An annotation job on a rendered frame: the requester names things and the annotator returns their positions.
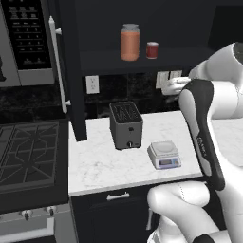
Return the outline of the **silver microwave oven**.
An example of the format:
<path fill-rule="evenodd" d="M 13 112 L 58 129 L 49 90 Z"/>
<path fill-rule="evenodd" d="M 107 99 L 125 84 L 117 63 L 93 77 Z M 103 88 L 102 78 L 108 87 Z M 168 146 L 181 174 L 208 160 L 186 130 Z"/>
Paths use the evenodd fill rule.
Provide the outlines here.
<path fill-rule="evenodd" d="M 53 84 L 47 0 L 0 0 L 0 87 Z"/>

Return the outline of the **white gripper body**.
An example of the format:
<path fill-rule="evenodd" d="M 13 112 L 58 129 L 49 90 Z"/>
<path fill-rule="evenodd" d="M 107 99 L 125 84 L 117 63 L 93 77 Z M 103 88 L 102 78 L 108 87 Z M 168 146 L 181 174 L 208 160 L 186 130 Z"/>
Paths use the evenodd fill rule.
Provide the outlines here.
<path fill-rule="evenodd" d="M 181 89 L 191 81 L 188 77 L 176 77 L 165 81 L 161 86 L 161 92 L 165 96 L 177 95 Z"/>

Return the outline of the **small red jar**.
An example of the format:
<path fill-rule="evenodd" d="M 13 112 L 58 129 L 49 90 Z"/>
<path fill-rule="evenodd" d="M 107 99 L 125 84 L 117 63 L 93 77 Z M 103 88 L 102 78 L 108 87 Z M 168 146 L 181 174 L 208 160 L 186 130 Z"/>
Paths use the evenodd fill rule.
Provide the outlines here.
<path fill-rule="evenodd" d="M 158 57 L 159 44 L 156 42 L 148 42 L 146 46 L 146 57 L 148 59 L 156 59 Z"/>

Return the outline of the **silver stove knob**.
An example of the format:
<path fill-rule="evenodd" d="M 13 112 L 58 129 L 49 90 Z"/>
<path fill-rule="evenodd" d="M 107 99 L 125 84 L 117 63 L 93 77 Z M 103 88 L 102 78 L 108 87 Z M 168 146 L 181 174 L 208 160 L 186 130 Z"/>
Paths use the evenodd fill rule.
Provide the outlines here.
<path fill-rule="evenodd" d="M 57 212 L 56 206 L 48 206 L 46 207 L 46 211 L 49 213 L 51 217 L 54 217 L 55 213 Z"/>
<path fill-rule="evenodd" d="M 24 210 L 21 215 L 25 220 L 29 220 L 32 217 L 33 211 L 32 210 Z"/>

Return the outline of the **grey toaster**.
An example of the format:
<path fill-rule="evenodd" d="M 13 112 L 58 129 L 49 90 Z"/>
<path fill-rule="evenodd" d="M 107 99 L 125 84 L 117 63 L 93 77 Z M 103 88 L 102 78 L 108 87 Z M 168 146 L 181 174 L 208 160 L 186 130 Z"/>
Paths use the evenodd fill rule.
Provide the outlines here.
<path fill-rule="evenodd" d="M 140 148 L 143 119 L 133 102 L 111 103 L 110 131 L 117 150 Z"/>

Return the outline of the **black gas hob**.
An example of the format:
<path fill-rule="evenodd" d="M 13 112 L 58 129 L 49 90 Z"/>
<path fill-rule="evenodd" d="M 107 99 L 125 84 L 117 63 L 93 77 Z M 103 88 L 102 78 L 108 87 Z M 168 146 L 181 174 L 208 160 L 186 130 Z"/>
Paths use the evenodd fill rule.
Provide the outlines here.
<path fill-rule="evenodd" d="M 0 125 L 0 215 L 68 202 L 68 121 Z"/>

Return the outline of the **white light switch plate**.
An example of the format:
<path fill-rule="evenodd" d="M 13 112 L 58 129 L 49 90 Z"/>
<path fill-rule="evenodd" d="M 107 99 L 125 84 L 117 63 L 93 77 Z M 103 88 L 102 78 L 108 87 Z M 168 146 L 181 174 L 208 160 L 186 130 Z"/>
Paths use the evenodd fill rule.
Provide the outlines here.
<path fill-rule="evenodd" d="M 169 79 L 180 77 L 182 74 L 181 70 L 173 70 L 173 71 L 160 71 L 157 73 L 156 79 L 156 89 L 162 88 L 162 85 Z"/>

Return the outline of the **white wall outlet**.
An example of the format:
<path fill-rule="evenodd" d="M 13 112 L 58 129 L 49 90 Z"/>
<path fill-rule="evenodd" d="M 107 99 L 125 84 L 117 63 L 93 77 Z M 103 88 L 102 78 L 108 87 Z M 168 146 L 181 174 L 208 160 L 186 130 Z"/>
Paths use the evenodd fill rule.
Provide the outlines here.
<path fill-rule="evenodd" d="M 100 86 L 99 86 L 99 76 L 86 76 L 86 93 L 87 94 L 99 94 Z"/>

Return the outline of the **dark drawer front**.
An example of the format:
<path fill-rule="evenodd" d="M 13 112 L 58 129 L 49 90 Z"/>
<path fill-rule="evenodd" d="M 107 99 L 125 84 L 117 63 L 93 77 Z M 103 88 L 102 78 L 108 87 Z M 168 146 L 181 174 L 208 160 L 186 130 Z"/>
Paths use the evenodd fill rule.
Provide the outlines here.
<path fill-rule="evenodd" d="M 147 193 L 152 185 L 143 185 L 131 188 L 123 188 L 120 190 L 106 191 L 101 193 L 94 193 L 82 196 L 73 196 L 71 198 L 72 206 L 74 209 L 81 211 L 86 211 L 89 209 L 94 209 L 97 207 L 102 207 L 103 205 L 108 205 L 110 203 L 120 202 L 120 201 L 134 201 L 147 198 Z M 108 195 L 116 196 L 122 195 L 125 192 L 130 194 L 129 198 L 116 199 L 112 201 L 107 201 L 106 197 Z"/>

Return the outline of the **dark base cabinet door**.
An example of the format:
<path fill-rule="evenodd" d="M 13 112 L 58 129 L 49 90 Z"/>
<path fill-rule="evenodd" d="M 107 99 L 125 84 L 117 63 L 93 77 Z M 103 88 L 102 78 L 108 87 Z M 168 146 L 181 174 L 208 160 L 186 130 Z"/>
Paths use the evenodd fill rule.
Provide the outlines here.
<path fill-rule="evenodd" d="M 110 205 L 95 210 L 94 243 L 146 243 L 148 207 L 139 202 Z"/>

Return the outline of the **dark wall cabinet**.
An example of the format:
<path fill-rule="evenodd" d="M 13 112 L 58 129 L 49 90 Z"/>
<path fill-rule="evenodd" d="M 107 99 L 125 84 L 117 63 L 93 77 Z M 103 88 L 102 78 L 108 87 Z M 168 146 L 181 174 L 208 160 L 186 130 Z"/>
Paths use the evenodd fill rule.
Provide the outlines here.
<path fill-rule="evenodd" d="M 77 0 L 81 70 L 102 75 L 192 67 L 243 43 L 243 0 Z M 140 57 L 121 59 L 124 24 L 140 29 Z M 148 42 L 159 44 L 148 59 Z"/>

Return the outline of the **orange honey bottle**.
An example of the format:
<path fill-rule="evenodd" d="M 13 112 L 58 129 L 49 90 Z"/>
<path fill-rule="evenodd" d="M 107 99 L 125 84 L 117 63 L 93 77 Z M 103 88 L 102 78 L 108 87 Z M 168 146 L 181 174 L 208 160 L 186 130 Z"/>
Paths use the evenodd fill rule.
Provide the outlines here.
<path fill-rule="evenodd" d="M 140 30 L 137 24 L 124 24 L 121 30 L 121 58 L 137 61 L 140 55 Z"/>

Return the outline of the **white digital scale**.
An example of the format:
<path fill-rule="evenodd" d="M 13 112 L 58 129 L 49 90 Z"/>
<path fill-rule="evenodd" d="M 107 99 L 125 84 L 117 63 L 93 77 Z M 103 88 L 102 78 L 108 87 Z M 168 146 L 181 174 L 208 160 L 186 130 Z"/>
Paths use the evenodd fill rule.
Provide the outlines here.
<path fill-rule="evenodd" d="M 181 166 L 178 149 L 170 140 L 152 142 L 147 148 L 147 152 L 152 164 L 157 170 Z"/>

